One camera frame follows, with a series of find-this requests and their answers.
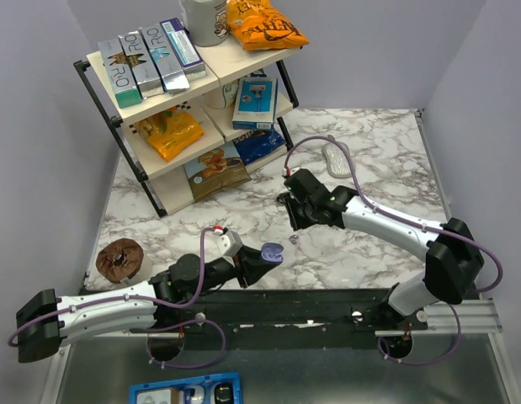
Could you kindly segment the black earbud charging case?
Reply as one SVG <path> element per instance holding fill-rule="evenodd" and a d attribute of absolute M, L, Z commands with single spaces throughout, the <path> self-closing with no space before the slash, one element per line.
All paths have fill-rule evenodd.
<path fill-rule="evenodd" d="M 276 201 L 282 205 L 286 203 L 289 199 L 291 199 L 290 193 L 282 193 L 277 196 Z"/>

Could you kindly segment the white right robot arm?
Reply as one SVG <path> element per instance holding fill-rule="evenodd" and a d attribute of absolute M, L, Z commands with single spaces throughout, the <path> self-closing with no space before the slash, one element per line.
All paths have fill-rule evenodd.
<path fill-rule="evenodd" d="M 421 274 L 391 287 L 375 314 L 390 330 L 406 323 L 424 306 L 458 305 L 472 288 L 484 259 L 467 225 L 456 218 L 442 224 L 422 221 L 372 202 L 354 189 L 329 190 L 309 170 L 299 169 L 284 180 L 282 194 L 294 230 L 314 225 L 361 231 L 389 242 L 424 264 Z"/>

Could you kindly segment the dark blue snack bag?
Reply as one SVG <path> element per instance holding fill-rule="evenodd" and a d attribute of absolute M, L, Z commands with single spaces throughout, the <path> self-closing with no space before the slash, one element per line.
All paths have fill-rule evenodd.
<path fill-rule="evenodd" d="M 245 166 L 276 151 L 284 138 L 276 130 L 249 130 L 232 140 Z"/>

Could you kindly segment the brown cookie bag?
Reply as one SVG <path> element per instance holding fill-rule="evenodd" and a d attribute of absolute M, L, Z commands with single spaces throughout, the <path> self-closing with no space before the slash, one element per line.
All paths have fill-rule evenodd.
<path fill-rule="evenodd" d="M 184 170 L 195 202 L 251 180 L 232 142 L 226 142 L 185 163 Z"/>

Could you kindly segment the blue razor box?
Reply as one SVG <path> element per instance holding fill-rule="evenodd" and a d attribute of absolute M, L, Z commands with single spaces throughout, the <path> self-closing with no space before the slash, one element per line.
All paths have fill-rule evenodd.
<path fill-rule="evenodd" d="M 275 77 L 240 79 L 232 127 L 234 130 L 272 130 L 278 97 Z"/>

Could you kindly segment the brown crumpled wrapper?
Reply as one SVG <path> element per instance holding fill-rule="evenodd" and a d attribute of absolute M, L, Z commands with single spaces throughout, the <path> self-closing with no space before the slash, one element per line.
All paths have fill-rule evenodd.
<path fill-rule="evenodd" d="M 143 249 L 136 241 L 120 238 L 98 253 L 95 266 L 112 284 L 128 284 L 141 270 L 143 258 Z"/>

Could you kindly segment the white cup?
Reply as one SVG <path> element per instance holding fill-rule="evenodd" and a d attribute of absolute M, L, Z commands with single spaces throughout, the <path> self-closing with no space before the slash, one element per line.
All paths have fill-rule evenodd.
<path fill-rule="evenodd" d="M 234 105 L 239 81 L 234 80 L 203 95 L 204 103 L 212 109 L 227 109 Z"/>

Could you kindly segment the orange snack bag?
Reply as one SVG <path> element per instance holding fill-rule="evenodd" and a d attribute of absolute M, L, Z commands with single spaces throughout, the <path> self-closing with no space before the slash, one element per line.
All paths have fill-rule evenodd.
<path fill-rule="evenodd" d="M 204 135 L 199 122 L 190 113 L 177 109 L 166 109 L 137 121 L 134 127 L 166 162 L 171 162 Z"/>

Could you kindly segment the blue plastic tray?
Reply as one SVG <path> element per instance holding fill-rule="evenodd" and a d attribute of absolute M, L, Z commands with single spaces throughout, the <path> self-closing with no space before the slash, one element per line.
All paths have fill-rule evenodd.
<path fill-rule="evenodd" d="M 128 402 L 243 403 L 240 375 L 219 373 L 132 385 Z"/>

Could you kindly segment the orange chips bag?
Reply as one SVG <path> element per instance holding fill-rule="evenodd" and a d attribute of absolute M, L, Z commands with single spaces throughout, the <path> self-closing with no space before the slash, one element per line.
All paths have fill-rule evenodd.
<path fill-rule="evenodd" d="M 245 51 L 298 49 L 309 40 L 270 1 L 227 1 L 231 34 Z"/>

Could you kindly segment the blue silver RO box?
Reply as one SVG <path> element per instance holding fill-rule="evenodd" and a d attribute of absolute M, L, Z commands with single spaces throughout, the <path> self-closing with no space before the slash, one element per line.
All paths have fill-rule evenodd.
<path fill-rule="evenodd" d="M 189 81 L 162 26 L 154 24 L 141 28 L 140 32 L 159 72 L 164 90 L 167 93 L 179 93 L 189 89 Z"/>

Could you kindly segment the purple white box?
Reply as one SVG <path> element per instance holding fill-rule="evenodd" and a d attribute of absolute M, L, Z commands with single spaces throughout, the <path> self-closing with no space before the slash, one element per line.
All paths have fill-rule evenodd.
<path fill-rule="evenodd" d="M 173 47 L 174 54 L 178 58 L 186 78 L 195 81 L 205 77 L 205 62 L 189 39 L 181 21 L 173 18 L 160 22 L 160 25 Z"/>

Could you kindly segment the grey printed mug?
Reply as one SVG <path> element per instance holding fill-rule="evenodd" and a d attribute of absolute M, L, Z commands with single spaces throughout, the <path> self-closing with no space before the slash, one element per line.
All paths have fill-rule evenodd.
<path fill-rule="evenodd" d="M 181 0 L 183 26 L 194 45 L 210 47 L 227 39 L 226 0 Z"/>

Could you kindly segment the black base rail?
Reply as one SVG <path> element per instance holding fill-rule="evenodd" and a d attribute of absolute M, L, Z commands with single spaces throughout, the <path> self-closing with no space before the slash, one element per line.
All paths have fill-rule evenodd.
<path fill-rule="evenodd" d="M 198 314 L 222 328 L 229 350 L 373 349 L 378 335 L 427 329 L 415 314 L 382 322 L 380 309 L 387 293 L 386 289 L 220 290 L 184 310 L 158 307 L 155 326 L 182 323 L 190 350 L 215 350 L 221 345 L 212 326 L 192 322 Z"/>

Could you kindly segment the black frame wooden shelf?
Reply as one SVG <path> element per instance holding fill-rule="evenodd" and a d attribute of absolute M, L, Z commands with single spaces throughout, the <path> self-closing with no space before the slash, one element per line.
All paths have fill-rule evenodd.
<path fill-rule="evenodd" d="M 222 149 L 244 132 L 232 124 L 232 107 L 217 109 L 206 103 L 209 91 L 229 88 L 238 79 L 275 64 L 280 74 L 275 123 L 284 143 L 249 164 L 247 169 L 253 171 L 272 162 L 293 145 L 283 117 L 296 108 L 299 101 L 284 61 L 297 54 L 297 50 L 244 50 L 237 40 L 230 38 L 220 45 L 199 48 L 198 52 L 205 62 L 205 77 L 193 81 L 182 93 L 148 98 L 141 104 L 118 109 L 115 116 L 102 105 L 87 76 L 87 70 L 92 69 L 109 98 L 114 97 L 101 54 L 94 52 L 86 60 L 74 64 L 136 180 L 160 217 L 180 211 L 195 201 L 185 171 L 188 163 L 206 163 L 200 176 L 209 179 L 228 174 L 235 164 Z"/>

